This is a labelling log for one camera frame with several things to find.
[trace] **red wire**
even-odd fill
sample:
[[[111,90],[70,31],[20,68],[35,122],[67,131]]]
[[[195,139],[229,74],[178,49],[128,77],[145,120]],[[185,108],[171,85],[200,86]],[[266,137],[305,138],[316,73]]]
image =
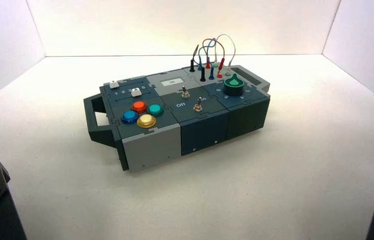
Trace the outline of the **red wire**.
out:
[[[217,40],[213,40],[213,39],[211,39],[211,38],[206,38],[206,39],[203,40],[203,42],[202,42],[203,49],[205,48],[205,46],[204,46],[204,42],[207,41],[207,40],[215,41],[215,42],[219,43],[219,45],[221,45],[221,47],[222,47],[222,50],[224,50],[224,57],[225,57],[225,48],[224,48],[224,46],[223,46],[220,42],[218,42]]]

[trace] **white wall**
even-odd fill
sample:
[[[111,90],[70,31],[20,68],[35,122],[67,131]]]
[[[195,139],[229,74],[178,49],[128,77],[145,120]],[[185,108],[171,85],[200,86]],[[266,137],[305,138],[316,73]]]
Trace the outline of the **white wall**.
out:
[[[342,0],[323,54],[374,92],[374,0]]]
[[[239,54],[320,54],[339,0],[28,2],[46,54],[82,56],[192,54],[220,33]]]
[[[0,1],[0,89],[44,55],[26,1]]]

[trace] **blue button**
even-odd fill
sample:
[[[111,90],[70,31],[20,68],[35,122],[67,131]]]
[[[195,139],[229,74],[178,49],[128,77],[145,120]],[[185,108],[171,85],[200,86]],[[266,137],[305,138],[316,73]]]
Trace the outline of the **blue button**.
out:
[[[163,108],[158,104],[152,104],[148,107],[148,113],[157,117],[163,114]]]
[[[138,114],[132,110],[129,110],[121,117],[122,122],[125,124],[133,124],[137,121]]]

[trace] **white wire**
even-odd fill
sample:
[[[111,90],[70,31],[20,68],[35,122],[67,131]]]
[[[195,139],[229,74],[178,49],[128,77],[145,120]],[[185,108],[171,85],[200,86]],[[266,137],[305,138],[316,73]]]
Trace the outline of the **white wire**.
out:
[[[229,63],[228,63],[228,70],[231,70],[231,62],[232,62],[232,60],[233,60],[234,57],[235,57],[235,51],[236,51],[236,49],[235,49],[235,43],[234,43],[234,41],[232,40],[232,38],[231,38],[228,34],[225,34],[225,33],[219,35],[219,36],[216,38],[216,40],[218,41],[218,39],[219,39],[221,36],[227,36],[227,37],[229,37],[229,39],[230,39],[231,42],[232,42],[232,45],[234,46],[234,54],[232,55],[232,58],[231,58],[231,60],[230,60]],[[218,63],[218,58],[216,57],[216,46],[215,46],[215,63]]]

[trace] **modular control panel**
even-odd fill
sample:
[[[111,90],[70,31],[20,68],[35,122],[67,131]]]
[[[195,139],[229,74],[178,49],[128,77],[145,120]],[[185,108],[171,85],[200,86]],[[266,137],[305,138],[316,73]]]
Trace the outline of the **modular control panel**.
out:
[[[123,170],[136,172],[263,127],[269,83],[240,65],[214,67],[105,83],[84,99],[91,139],[116,148]],[[95,112],[109,125],[98,126]]]

